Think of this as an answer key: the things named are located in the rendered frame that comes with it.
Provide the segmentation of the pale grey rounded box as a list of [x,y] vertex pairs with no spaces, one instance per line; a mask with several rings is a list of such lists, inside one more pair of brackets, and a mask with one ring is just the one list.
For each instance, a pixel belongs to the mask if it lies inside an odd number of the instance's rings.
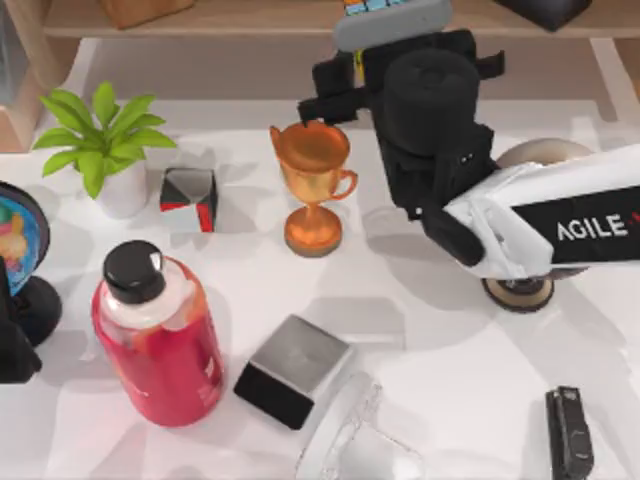
[[333,28],[334,46],[356,52],[441,31],[452,19],[451,0],[405,0],[390,8],[341,18]]

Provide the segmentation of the multicoloured puzzle cube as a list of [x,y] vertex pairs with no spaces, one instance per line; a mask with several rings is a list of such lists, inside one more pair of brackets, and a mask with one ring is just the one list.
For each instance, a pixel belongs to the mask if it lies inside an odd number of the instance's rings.
[[405,0],[342,0],[347,16],[373,12],[402,4]]

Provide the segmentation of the copper trophy cup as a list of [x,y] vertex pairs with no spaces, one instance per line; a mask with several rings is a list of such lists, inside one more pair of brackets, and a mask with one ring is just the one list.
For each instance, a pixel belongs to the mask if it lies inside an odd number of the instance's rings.
[[337,214],[322,204],[347,198],[358,184],[358,175],[344,167],[349,139],[317,120],[271,126],[269,135],[284,183],[301,203],[285,221],[285,243],[302,257],[326,256],[340,245],[343,229]]

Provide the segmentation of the wooden shelf unit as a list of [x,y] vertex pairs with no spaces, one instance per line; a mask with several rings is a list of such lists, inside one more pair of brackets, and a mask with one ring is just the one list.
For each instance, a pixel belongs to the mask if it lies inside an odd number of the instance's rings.
[[[85,37],[325,35],[339,0],[196,0],[177,13],[119,30],[100,0],[0,0],[30,62],[18,95],[0,101],[0,151],[26,151],[41,114],[38,95],[68,76]],[[559,38],[611,38],[640,102],[640,0],[593,0]]]

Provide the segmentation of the black angular object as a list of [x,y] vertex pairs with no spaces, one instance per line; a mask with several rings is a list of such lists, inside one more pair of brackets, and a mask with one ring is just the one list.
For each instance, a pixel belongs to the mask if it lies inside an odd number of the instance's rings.
[[493,0],[498,5],[534,23],[547,32],[556,32],[584,13],[593,0]]

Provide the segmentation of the grey red black cube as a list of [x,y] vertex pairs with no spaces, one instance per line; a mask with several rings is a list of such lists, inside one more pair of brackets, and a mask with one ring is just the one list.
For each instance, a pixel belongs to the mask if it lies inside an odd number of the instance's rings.
[[164,172],[159,208],[172,233],[212,233],[218,206],[214,171],[170,167]]

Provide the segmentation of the wooden box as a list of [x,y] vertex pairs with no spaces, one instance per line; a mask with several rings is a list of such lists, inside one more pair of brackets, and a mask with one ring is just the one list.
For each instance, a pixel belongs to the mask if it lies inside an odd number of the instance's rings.
[[99,3],[111,23],[123,30],[189,9],[196,0],[99,0]]

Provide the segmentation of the green plant in white pot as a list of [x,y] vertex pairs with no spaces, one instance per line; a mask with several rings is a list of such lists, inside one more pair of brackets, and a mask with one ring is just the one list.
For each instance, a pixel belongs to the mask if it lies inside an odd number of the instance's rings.
[[149,198],[146,151],[177,147],[158,129],[166,120],[150,111],[154,100],[154,95],[143,94],[121,105],[108,81],[96,88],[90,104],[61,88],[42,96],[41,103],[58,122],[33,144],[35,150],[57,150],[45,161],[42,175],[69,167],[107,216],[137,215]]

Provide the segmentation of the beige round spool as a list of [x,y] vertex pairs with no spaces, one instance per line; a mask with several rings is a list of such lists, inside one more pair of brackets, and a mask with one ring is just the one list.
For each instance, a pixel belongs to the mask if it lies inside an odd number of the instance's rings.
[[[550,165],[587,156],[592,151],[579,143],[558,138],[528,140],[505,151],[498,159],[501,168],[526,162]],[[554,295],[554,281],[579,275],[586,268],[555,269],[544,277],[523,280],[483,279],[487,295],[501,308],[515,313],[533,313],[544,308]]]

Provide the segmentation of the black and silver box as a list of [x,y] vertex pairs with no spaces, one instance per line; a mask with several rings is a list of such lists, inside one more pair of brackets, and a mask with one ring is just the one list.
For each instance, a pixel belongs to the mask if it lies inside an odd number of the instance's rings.
[[299,431],[337,389],[355,356],[350,343],[290,315],[249,358],[233,392]]

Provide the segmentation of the red bottle with black cap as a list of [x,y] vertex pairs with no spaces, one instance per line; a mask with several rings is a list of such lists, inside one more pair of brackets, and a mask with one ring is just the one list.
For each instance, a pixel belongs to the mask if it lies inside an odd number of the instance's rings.
[[92,324],[134,407],[164,427],[183,427],[219,401],[224,365],[206,293],[182,262],[145,240],[105,257]]

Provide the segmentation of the blue globe on black stand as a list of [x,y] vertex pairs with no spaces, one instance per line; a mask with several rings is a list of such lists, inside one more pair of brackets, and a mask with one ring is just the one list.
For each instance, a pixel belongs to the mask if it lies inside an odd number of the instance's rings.
[[35,198],[0,181],[0,278],[8,293],[17,324],[37,347],[56,329],[62,302],[56,289],[35,274],[50,245],[50,225]]

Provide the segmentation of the clear glass cup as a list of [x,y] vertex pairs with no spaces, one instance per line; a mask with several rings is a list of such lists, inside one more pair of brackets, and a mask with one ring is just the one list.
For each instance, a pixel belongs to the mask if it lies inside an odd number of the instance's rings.
[[425,480],[423,457],[381,431],[382,386],[352,375],[333,396],[306,446],[295,480]]

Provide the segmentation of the black stapler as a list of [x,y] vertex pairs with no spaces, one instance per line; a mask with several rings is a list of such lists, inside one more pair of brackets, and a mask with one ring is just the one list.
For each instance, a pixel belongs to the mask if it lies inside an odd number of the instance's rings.
[[545,402],[552,480],[587,480],[595,459],[580,390],[558,386]]

